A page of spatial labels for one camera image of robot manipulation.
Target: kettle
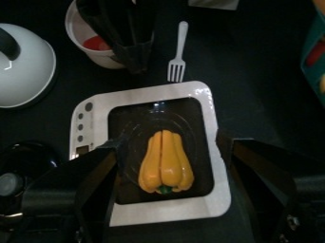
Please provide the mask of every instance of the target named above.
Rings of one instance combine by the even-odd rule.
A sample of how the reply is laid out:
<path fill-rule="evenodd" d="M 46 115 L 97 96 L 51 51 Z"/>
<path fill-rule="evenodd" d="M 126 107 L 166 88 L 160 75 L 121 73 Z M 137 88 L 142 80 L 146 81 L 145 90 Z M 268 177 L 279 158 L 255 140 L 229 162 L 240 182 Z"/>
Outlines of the kettle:
<path fill-rule="evenodd" d="M 28 29 L 0 24 L 0 108 L 31 105 L 50 90 L 57 55 L 50 44 Z"/>

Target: black object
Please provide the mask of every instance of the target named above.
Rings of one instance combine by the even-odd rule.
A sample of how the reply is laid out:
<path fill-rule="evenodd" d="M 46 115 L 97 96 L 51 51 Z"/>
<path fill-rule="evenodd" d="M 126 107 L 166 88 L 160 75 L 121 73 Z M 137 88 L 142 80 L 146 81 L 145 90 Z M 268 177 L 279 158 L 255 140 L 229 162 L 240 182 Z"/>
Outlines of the black object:
<path fill-rule="evenodd" d="M 148 68 L 158 1 L 78 0 L 78 11 L 133 74 Z"/>
<path fill-rule="evenodd" d="M 245 197 L 256 241 L 324 242 L 324 161 L 221 130 L 217 145 Z"/>
<path fill-rule="evenodd" d="M 123 141 L 106 142 L 31 184 L 22 201 L 23 218 L 8 242 L 106 242 Z"/>
<path fill-rule="evenodd" d="M 20 46 L 3 28 L 0 28 L 0 51 L 7 55 L 10 60 L 15 60 L 20 53 Z"/>
<path fill-rule="evenodd" d="M 202 107 L 196 98 L 119 106 L 110 112 L 109 128 L 110 139 L 118 138 L 121 134 L 129 138 L 129 157 L 118 187 L 117 203 L 192 198 L 212 192 L 212 158 Z M 190 189 L 177 194 L 149 194 L 138 186 L 138 172 L 148 151 L 148 142 L 154 134 L 165 129 L 182 137 L 196 180 Z"/>
<path fill-rule="evenodd" d="M 22 198 L 28 185 L 59 164 L 55 151 L 37 141 L 23 141 L 0 153 L 0 229 L 22 219 Z"/>

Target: black handle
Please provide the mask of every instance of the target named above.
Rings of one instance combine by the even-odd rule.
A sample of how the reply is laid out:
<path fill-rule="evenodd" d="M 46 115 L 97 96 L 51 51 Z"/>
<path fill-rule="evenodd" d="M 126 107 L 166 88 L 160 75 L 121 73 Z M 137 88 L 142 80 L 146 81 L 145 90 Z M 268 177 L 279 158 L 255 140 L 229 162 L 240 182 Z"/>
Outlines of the black handle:
<path fill-rule="evenodd" d="M 10 60 L 15 60 L 20 53 L 16 40 L 3 28 L 0 28 L 0 51 L 7 55 Z"/>

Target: bell pepper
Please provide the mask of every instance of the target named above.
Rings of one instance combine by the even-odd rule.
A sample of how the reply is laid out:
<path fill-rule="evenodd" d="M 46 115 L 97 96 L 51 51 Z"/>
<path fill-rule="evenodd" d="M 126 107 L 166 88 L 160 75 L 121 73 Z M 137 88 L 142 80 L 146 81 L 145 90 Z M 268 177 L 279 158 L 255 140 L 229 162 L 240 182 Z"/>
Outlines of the bell pepper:
<path fill-rule="evenodd" d="M 182 137 L 169 130 L 158 131 L 149 140 L 138 174 L 138 185 L 148 193 L 166 194 L 190 188 L 194 181 Z"/>

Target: food container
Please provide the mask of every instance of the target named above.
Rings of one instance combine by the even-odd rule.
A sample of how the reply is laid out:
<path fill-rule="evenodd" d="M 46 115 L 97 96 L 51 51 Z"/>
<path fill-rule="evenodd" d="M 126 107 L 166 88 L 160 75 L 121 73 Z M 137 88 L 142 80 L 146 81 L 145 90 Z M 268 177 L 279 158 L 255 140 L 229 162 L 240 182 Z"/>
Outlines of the food container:
<path fill-rule="evenodd" d="M 303 48 L 301 69 L 317 98 L 325 106 L 325 16 L 320 9 Z"/>

